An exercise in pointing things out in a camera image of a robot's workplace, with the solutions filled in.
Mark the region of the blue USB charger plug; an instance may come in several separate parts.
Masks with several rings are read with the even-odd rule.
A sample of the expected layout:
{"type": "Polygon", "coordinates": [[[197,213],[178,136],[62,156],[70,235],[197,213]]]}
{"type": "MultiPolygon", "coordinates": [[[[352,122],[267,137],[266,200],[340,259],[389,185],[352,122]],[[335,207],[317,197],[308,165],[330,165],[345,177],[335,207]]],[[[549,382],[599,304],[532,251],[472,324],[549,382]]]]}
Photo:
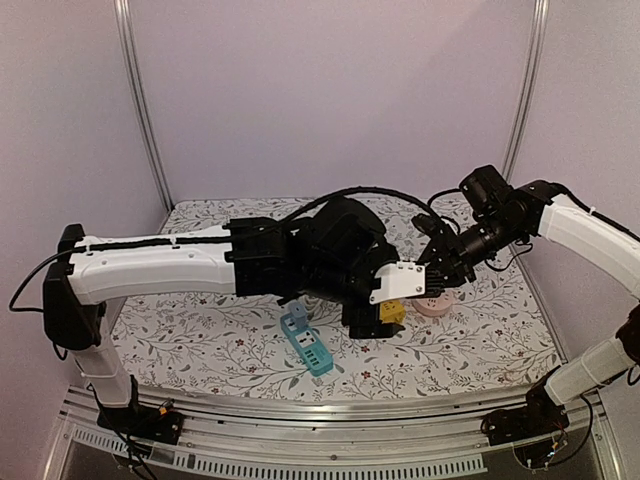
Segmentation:
{"type": "Polygon", "coordinates": [[[291,321],[297,329],[306,328],[308,325],[308,312],[300,302],[292,302],[289,306],[291,321]]]}

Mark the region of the teal power strip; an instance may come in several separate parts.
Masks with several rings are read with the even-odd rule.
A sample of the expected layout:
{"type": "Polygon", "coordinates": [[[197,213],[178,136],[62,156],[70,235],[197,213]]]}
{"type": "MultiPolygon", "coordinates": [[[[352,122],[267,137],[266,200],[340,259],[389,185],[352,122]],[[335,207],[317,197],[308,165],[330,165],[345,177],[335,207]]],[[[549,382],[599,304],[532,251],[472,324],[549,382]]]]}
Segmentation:
{"type": "Polygon", "coordinates": [[[333,370],[333,356],[309,326],[305,314],[301,317],[285,314],[280,319],[280,326],[312,376],[319,377],[333,370]]]}

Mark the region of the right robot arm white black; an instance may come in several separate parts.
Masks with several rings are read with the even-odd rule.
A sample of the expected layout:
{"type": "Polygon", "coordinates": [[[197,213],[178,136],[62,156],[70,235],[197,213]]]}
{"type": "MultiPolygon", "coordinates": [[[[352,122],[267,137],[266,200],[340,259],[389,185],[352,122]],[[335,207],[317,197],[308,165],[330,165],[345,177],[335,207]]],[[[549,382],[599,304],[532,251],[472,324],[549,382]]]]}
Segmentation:
{"type": "MultiPolygon", "coordinates": [[[[429,242],[419,261],[426,265],[426,288],[436,296],[476,278],[475,268],[518,242],[540,239],[575,255],[632,298],[639,296],[639,237],[581,201],[567,186],[534,180],[510,185],[498,170],[482,166],[457,188],[474,220],[456,231],[436,213],[412,223],[429,242]]],[[[523,407],[517,427],[537,436],[552,424],[555,406],[606,386],[639,363],[639,310],[633,308],[609,338],[548,374],[538,388],[542,397],[523,407]]]]}

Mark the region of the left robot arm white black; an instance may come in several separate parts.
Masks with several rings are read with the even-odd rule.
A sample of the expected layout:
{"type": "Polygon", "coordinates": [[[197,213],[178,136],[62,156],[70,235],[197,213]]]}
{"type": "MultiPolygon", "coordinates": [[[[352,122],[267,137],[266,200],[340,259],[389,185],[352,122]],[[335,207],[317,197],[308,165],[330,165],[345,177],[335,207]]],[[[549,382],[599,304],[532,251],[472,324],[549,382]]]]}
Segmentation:
{"type": "MultiPolygon", "coordinates": [[[[233,298],[274,296],[291,306],[303,296],[338,304],[356,340],[387,339],[400,326],[381,317],[383,274],[398,262],[382,220],[354,189],[334,192],[281,219],[250,216],[181,234],[127,239],[88,236],[68,226],[55,255],[44,260],[39,313],[47,337],[66,349],[100,405],[128,434],[148,426],[138,383],[101,328],[117,298],[183,294],[233,298]]],[[[280,317],[260,330],[233,313],[217,332],[198,316],[193,326],[165,321],[148,344],[155,373],[173,375],[187,361],[192,380],[212,394],[277,398],[305,375],[323,374],[314,330],[280,317]]]]}

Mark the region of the yellow cube socket adapter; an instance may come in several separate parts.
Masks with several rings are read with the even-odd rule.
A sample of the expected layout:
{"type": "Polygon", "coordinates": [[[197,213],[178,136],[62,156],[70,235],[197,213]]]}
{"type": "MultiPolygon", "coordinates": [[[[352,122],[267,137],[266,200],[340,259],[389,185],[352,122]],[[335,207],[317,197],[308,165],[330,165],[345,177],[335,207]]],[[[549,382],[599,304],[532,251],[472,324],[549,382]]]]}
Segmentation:
{"type": "Polygon", "coordinates": [[[382,324],[402,326],[406,310],[400,300],[389,300],[379,304],[379,319],[382,324]]]}

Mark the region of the pink round power socket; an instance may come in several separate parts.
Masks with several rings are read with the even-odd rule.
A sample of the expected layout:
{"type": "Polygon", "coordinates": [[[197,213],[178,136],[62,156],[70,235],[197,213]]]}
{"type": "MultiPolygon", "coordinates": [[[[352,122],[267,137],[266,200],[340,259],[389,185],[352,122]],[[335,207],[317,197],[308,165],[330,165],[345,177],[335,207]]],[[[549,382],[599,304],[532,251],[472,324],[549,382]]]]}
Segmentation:
{"type": "Polygon", "coordinates": [[[414,298],[411,300],[413,308],[425,317],[440,317],[447,314],[455,302],[455,296],[445,292],[435,298],[414,298]]]}

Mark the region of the floral patterned table mat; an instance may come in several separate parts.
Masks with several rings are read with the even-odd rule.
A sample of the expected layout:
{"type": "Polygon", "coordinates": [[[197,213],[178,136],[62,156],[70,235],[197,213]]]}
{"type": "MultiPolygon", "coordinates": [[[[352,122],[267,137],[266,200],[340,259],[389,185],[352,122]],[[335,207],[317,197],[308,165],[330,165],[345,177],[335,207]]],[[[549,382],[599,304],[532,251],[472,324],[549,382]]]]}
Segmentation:
{"type": "Polygon", "coordinates": [[[562,356],[511,253],[452,305],[429,318],[408,306],[404,328],[385,340],[354,340],[339,305],[305,298],[333,369],[312,375],[285,338],[284,308],[269,296],[178,293],[131,297],[112,331],[139,383],[193,394],[324,402],[462,394],[528,385],[562,356]]]}

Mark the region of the aluminium front rail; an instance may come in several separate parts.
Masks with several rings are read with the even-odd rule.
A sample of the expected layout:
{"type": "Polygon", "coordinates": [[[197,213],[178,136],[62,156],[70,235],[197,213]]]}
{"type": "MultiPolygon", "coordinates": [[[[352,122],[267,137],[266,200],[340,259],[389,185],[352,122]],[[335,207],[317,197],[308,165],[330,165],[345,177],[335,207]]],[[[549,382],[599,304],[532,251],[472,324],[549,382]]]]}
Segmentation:
{"type": "Polygon", "coordinates": [[[598,395],[568,407],[552,466],[530,470],[513,444],[491,445],[483,417],[520,407],[521,387],[401,400],[317,404],[144,387],[142,402],[173,399],[176,445],[148,444],[159,479],[621,479],[625,472],[598,395]]]}

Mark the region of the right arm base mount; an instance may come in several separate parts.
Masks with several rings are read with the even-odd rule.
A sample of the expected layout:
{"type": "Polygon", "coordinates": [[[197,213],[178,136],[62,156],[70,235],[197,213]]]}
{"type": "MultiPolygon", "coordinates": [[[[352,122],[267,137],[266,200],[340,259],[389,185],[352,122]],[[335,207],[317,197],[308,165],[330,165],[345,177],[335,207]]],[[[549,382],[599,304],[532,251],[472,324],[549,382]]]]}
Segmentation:
{"type": "Polygon", "coordinates": [[[569,419],[563,405],[556,405],[545,390],[550,373],[526,393],[518,408],[497,409],[482,418],[480,431],[491,446],[517,442],[564,430],[569,419]]]}

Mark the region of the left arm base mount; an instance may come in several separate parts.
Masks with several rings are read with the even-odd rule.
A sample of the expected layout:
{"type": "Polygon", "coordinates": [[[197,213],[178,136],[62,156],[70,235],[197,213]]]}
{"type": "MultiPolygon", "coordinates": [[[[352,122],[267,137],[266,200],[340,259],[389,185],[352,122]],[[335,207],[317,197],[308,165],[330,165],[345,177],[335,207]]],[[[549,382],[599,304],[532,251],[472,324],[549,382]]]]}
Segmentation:
{"type": "Polygon", "coordinates": [[[177,445],[185,416],[174,409],[172,399],[156,407],[142,405],[139,402],[138,382],[133,375],[130,380],[131,398],[125,407],[106,407],[94,394],[99,408],[97,424],[123,438],[136,437],[177,445]]]}

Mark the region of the right aluminium frame post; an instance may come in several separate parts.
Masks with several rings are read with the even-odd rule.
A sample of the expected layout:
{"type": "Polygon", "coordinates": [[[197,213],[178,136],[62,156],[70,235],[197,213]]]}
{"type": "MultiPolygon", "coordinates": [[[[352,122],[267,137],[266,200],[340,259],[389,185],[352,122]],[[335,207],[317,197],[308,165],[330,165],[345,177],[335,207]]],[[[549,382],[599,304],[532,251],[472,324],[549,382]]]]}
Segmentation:
{"type": "Polygon", "coordinates": [[[549,0],[535,0],[531,29],[525,55],[524,74],[516,105],[514,121],[509,134],[501,172],[509,181],[512,179],[519,151],[525,135],[527,120],[533,102],[536,81],[544,49],[544,40],[549,14],[549,0]]]}

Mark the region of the aluminium frame post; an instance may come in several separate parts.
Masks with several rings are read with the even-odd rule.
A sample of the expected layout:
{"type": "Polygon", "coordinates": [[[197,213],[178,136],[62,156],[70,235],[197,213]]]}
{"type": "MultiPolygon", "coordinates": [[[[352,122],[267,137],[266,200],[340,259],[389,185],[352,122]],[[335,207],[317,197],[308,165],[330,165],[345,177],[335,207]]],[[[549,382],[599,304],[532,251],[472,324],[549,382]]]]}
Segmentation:
{"type": "Polygon", "coordinates": [[[142,144],[161,204],[166,212],[171,212],[174,208],[174,200],[162,163],[160,149],[156,140],[145,95],[144,82],[136,48],[131,5],[130,2],[126,0],[115,0],[113,5],[125,73],[129,83],[142,144]]]}
{"type": "Polygon", "coordinates": [[[549,0],[535,0],[531,29],[525,55],[524,74],[516,105],[514,121],[509,134],[501,172],[509,181],[512,179],[519,151],[525,135],[527,120],[533,102],[536,81],[544,49],[544,40],[549,14],[549,0]]]}

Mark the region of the left aluminium frame post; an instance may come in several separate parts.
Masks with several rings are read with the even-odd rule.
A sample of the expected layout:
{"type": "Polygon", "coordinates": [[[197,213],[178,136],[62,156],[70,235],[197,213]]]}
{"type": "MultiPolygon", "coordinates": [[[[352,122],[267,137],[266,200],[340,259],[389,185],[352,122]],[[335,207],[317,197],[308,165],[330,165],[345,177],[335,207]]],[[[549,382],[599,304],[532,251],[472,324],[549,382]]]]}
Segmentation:
{"type": "Polygon", "coordinates": [[[125,73],[129,83],[142,144],[161,204],[166,212],[171,212],[174,208],[174,200],[162,163],[160,149],[156,140],[145,95],[144,82],[136,48],[131,5],[130,2],[126,0],[115,0],[113,5],[125,73]]]}

